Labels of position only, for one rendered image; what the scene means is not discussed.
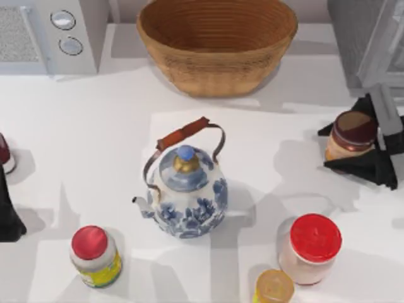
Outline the jar with dark red lid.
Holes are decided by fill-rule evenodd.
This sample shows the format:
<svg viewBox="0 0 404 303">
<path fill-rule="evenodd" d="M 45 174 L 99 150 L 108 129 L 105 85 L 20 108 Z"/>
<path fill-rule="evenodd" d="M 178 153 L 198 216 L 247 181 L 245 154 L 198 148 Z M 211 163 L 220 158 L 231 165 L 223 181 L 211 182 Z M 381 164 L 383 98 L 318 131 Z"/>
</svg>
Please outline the jar with dark red lid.
<svg viewBox="0 0 404 303">
<path fill-rule="evenodd" d="M 374 148 L 376 121 L 356 110 L 342 112 L 334 121 L 325 149 L 325 160 L 358 157 Z"/>
</svg>

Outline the pink jar with red lid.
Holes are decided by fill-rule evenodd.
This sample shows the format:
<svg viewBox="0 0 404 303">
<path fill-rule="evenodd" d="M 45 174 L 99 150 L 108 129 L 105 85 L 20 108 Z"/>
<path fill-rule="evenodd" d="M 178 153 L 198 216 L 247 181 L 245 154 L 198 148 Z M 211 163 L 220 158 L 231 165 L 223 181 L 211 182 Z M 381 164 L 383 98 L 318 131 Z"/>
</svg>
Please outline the pink jar with red lid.
<svg viewBox="0 0 404 303">
<path fill-rule="evenodd" d="M 333 267 L 342 246 L 338 226 L 328 217 L 308 213 L 294 220 L 283 236 L 278 263 L 298 285 L 314 285 Z"/>
</svg>

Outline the woven brown basket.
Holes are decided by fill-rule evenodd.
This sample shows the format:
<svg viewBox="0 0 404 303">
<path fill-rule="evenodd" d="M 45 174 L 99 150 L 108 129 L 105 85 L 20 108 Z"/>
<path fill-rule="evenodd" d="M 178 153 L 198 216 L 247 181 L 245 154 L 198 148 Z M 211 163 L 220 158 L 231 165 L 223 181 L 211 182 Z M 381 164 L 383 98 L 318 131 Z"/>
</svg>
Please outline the woven brown basket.
<svg viewBox="0 0 404 303">
<path fill-rule="evenodd" d="M 193 97 L 236 97 L 278 66 L 298 29 L 282 0 L 153 0 L 136 26 L 157 68 Z"/>
</svg>

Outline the orange bottle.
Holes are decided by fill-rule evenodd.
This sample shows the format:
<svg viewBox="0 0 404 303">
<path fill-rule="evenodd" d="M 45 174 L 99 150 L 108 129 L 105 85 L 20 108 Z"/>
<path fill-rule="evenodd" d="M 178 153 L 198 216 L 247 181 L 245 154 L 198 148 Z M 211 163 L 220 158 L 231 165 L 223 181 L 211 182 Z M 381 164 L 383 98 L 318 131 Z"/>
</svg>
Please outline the orange bottle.
<svg viewBox="0 0 404 303">
<path fill-rule="evenodd" d="M 262 272 L 255 284 L 252 303 L 289 303 L 294 294 L 294 283 L 282 270 Z"/>
</svg>

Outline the blue and white teapot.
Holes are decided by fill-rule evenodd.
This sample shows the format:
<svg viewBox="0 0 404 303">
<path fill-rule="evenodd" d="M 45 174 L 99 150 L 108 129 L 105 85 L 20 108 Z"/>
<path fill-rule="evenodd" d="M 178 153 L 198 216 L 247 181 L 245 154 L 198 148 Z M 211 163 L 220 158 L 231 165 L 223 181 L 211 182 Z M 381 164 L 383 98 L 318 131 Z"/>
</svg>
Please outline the blue and white teapot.
<svg viewBox="0 0 404 303">
<path fill-rule="evenodd" d="M 132 200 L 143 218 L 150 218 L 167 234 L 193 239 L 211 232 L 225 218 L 228 184 L 218 165 L 226 135 L 211 155 L 183 141 L 218 124 L 201 117 L 157 141 L 143 168 L 146 197 Z"/>
</svg>

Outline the pale microwave oven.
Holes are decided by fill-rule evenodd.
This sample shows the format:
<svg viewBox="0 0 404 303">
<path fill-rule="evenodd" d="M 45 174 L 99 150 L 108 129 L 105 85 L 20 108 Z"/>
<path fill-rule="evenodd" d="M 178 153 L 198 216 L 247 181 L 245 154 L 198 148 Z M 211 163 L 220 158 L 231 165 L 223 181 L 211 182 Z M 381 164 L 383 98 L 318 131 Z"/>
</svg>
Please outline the pale microwave oven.
<svg viewBox="0 0 404 303">
<path fill-rule="evenodd" d="M 71 30 L 60 30 L 52 12 L 66 10 L 76 18 Z M 0 75 L 97 74 L 109 19 L 108 0 L 0 0 Z M 58 42 L 74 37 L 83 52 L 69 56 Z"/>
</svg>

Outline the yellow jar with red lid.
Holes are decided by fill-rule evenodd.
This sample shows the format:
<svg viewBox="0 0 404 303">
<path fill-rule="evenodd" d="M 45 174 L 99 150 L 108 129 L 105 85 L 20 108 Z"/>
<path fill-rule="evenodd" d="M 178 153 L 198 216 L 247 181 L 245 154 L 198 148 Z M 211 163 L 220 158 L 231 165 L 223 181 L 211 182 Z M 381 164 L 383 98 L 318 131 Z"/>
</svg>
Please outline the yellow jar with red lid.
<svg viewBox="0 0 404 303">
<path fill-rule="evenodd" d="M 74 233 L 70 260 L 83 282 L 93 288 L 108 287 L 122 270 L 121 255 L 114 238 L 96 225 L 84 226 Z"/>
</svg>

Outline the small microwave knob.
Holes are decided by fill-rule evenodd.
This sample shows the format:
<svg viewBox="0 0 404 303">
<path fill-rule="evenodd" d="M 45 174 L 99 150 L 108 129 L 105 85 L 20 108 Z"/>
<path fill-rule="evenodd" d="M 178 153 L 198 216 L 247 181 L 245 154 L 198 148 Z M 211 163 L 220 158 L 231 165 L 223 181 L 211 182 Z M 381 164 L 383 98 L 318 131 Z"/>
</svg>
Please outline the small microwave knob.
<svg viewBox="0 0 404 303">
<path fill-rule="evenodd" d="M 78 56 L 83 52 L 83 44 L 74 37 L 65 37 L 58 42 L 59 49 L 69 56 Z"/>
</svg>

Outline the large microwave knob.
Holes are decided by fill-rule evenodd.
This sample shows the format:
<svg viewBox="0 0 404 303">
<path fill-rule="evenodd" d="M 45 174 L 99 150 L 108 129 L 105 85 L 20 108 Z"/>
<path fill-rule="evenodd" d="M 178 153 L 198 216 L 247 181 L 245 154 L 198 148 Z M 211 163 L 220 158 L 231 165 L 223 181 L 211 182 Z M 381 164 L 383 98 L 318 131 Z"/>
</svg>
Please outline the large microwave knob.
<svg viewBox="0 0 404 303">
<path fill-rule="evenodd" d="M 76 18 L 66 10 L 59 10 L 50 14 L 51 23 L 60 30 L 71 30 L 76 25 Z"/>
</svg>

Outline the dark red capped bottle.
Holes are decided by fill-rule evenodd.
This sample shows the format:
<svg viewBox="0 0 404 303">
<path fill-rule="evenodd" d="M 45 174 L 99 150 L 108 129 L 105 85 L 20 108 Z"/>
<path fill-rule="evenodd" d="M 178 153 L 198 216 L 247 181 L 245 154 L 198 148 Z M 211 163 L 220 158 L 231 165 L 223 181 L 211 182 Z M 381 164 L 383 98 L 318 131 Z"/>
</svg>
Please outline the dark red capped bottle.
<svg viewBox="0 0 404 303">
<path fill-rule="evenodd" d="M 0 162 L 6 174 L 12 172 L 16 167 L 14 156 L 10 152 L 9 146 L 2 133 L 0 133 Z"/>
</svg>

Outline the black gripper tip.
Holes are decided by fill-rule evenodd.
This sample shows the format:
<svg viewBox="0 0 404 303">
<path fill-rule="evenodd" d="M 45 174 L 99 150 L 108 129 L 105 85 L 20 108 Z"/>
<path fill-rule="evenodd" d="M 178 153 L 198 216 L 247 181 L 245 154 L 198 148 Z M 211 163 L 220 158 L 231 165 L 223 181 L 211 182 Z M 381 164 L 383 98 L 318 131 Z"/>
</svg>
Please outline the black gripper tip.
<svg viewBox="0 0 404 303">
<path fill-rule="evenodd" d="M 16 242 L 27 233 L 9 196 L 3 166 L 0 164 L 0 242 Z"/>
</svg>

